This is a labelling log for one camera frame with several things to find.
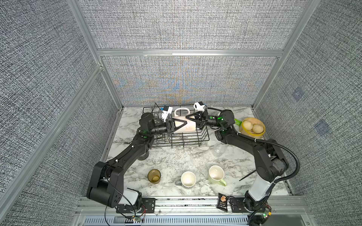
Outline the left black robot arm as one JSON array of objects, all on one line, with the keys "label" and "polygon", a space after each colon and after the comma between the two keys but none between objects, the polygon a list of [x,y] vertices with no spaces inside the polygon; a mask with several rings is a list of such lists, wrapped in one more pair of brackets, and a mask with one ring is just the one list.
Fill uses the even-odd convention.
[{"label": "left black robot arm", "polygon": [[124,174],[136,160],[146,159],[156,135],[173,133],[187,125],[187,121],[176,118],[161,120],[152,113],[144,113],[139,120],[140,127],[129,146],[107,162],[98,162],[89,182],[86,197],[114,208],[123,195]]}]

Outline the pink ceramic mug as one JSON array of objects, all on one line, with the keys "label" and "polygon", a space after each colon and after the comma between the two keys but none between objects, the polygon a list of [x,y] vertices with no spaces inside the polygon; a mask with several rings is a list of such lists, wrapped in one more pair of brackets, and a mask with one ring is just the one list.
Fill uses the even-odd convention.
[{"label": "pink ceramic mug", "polygon": [[174,124],[177,129],[174,133],[193,133],[196,132],[196,123],[186,118],[187,115],[190,115],[190,109],[186,107],[180,107],[175,109],[173,119],[175,119]]}]

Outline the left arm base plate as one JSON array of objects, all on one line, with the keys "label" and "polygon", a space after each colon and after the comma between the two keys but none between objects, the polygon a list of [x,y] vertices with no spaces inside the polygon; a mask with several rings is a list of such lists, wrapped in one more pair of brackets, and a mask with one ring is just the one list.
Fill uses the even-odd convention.
[{"label": "left arm base plate", "polygon": [[116,212],[122,214],[136,214],[145,213],[154,213],[156,207],[156,198],[142,198],[141,201],[137,201],[136,204],[132,207],[126,204],[119,204],[116,206]]}]

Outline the black wire dish rack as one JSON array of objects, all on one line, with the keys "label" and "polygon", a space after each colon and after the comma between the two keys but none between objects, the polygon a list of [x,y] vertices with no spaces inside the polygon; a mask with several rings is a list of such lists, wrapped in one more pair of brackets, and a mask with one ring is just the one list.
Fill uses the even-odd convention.
[{"label": "black wire dish rack", "polygon": [[154,138],[152,147],[178,147],[178,146],[201,146],[204,141],[209,141],[208,129],[198,128],[193,121],[186,119],[187,115],[196,112],[190,106],[172,106],[173,111],[162,119],[163,108],[157,104],[146,106],[142,113],[153,116],[151,124],[151,136]]}]

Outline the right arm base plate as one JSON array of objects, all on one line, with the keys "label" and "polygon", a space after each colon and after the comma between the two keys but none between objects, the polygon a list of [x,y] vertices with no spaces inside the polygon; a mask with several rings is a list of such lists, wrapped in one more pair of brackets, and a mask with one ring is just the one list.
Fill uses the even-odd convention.
[{"label": "right arm base plate", "polygon": [[229,197],[229,204],[232,209],[232,213],[248,213],[249,211],[245,207],[244,197]]}]

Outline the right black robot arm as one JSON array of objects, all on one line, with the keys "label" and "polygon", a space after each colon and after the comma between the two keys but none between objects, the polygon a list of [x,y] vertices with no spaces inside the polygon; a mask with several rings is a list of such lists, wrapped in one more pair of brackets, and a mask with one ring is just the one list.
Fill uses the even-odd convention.
[{"label": "right black robot arm", "polygon": [[231,110],[222,110],[218,116],[209,115],[207,110],[186,116],[200,129],[206,125],[217,127],[216,138],[224,144],[238,147],[252,154],[257,177],[252,187],[245,193],[245,208],[258,211],[266,204],[275,185],[288,177],[283,176],[289,164],[282,146],[274,140],[253,139],[237,132],[234,128],[234,114]]}]

